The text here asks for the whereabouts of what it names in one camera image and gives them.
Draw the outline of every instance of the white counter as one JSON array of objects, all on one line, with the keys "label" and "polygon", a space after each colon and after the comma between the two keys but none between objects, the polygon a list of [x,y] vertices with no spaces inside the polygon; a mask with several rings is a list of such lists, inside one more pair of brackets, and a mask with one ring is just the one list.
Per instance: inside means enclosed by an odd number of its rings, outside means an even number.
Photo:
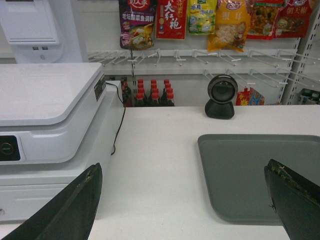
[{"label": "white counter", "polygon": [[[127,108],[90,240],[288,240],[282,226],[235,225],[210,205],[198,149],[203,134],[320,136],[320,107],[237,106],[230,120],[204,107]],[[0,238],[18,224],[0,225]]]}]

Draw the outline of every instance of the gray tray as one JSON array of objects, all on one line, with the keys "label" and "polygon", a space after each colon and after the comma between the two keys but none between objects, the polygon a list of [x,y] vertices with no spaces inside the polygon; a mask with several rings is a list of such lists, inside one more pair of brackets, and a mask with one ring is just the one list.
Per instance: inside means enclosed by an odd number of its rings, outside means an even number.
[{"label": "gray tray", "polygon": [[281,225],[264,176],[270,159],[320,185],[318,136],[206,134],[198,147],[211,206],[229,222]]}]

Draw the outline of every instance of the black button panel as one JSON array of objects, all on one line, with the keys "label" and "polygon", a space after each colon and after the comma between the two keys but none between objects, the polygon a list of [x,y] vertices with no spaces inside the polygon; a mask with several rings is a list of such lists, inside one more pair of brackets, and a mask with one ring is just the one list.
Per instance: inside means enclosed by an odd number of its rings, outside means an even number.
[{"label": "black button panel", "polygon": [[15,136],[0,136],[0,161],[19,161],[20,153]]}]

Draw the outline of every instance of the white printer lid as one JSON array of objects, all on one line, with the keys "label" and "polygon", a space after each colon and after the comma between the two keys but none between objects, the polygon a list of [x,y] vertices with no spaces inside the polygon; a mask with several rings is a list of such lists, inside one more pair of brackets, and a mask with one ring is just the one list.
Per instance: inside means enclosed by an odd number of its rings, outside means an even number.
[{"label": "white printer lid", "polygon": [[66,119],[101,63],[0,64],[0,127]]}]

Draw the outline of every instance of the yellow package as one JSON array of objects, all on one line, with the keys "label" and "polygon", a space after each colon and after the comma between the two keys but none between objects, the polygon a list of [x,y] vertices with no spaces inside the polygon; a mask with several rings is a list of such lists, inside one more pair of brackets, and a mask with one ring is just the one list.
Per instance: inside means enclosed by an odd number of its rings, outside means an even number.
[{"label": "yellow package", "polygon": [[250,29],[246,0],[219,0],[215,16],[215,33],[208,37],[208,51],[229,48],[243,52]]},{"label": "yellow package", "polygon": [[195,35],[215,33],[217,0],[189,0],[188,30]]}]

